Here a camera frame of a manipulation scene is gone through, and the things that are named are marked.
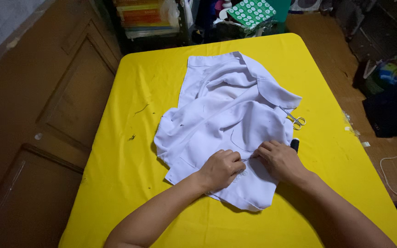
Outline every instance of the yellow tablecloth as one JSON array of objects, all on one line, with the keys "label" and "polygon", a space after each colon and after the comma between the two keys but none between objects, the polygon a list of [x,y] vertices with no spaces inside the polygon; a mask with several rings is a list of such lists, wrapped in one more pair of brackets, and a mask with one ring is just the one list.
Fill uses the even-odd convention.
[{"label": "yellow tablecloth", "polygon": [[[168,170],[156,157],[153,138],[162,114],[177,106],[187,59],[233,51],[257,60],[282,87],[303,97],[292,112],[307,120],[294,132],[301,140],[301,161],[397,245],[397,211],[377,172],[358,138],[345,131],[349,123],[304,42],[296,34],[280,34],[126,55],[60,247],[101,247],[122,218],[171,186],[163,181]],[[278,185],[272,206],[258,214],[202,197],[153,247],[321,246],[314,228],[297,210],[304,204],[294,202],[299,204],[284,184]]]}]

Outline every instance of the small silver scissors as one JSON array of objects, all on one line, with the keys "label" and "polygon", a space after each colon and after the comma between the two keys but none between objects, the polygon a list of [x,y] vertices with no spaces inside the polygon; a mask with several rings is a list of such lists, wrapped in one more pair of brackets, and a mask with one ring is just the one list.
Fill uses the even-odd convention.
[{"label": "small silver scissors", "polygon": [[306,125],[306,120],[303,117],[295,118],[287,110],[285,110],[283,107],[281,107],[281,106],[279,106],[279,107],[280,107],[281,110],[286,112],[286,114],[289,115],[290,118],[292,118],[292,120],[293,120],[293,123],[292,123],[293,129],[300,130],[301,126]]}]

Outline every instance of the stacked books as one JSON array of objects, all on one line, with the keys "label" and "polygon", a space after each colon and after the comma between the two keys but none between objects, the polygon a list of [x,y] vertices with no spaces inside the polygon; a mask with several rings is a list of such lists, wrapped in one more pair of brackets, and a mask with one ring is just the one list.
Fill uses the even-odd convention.
[{"label": "stacked books", "polygon": [[168,16],[162,16],[163,0],[113,0],[113,3],[129,39],[178,32],[178,28],[169,25]]}]

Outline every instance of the white shirt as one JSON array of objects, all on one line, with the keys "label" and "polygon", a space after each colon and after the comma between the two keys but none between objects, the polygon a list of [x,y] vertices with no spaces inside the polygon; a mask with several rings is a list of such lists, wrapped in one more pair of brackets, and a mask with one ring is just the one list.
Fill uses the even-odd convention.
[{"label": "white shirt", "polygon": [[238,151],[246,170],[229,187],[208,196],[240,209],[265,209],[278,182],[258,160],[245,159],[263,141],[290,144],[292,122],[278,106],[290,112],[300,101],[260,63],[239,52],[190,56],[178,107],[162,116],[154,137],[157,156],[170,168],[165,178],[176,184],[216,151]]}]

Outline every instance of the wooden door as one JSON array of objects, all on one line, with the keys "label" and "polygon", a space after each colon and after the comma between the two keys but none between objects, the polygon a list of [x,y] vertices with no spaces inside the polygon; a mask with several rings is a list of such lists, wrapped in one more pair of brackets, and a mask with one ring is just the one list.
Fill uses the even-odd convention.
[{"label": "wooden door", "polygon": [[121,54],[89,1],[56,0],[0,60],[0,247],[55,247]]}]

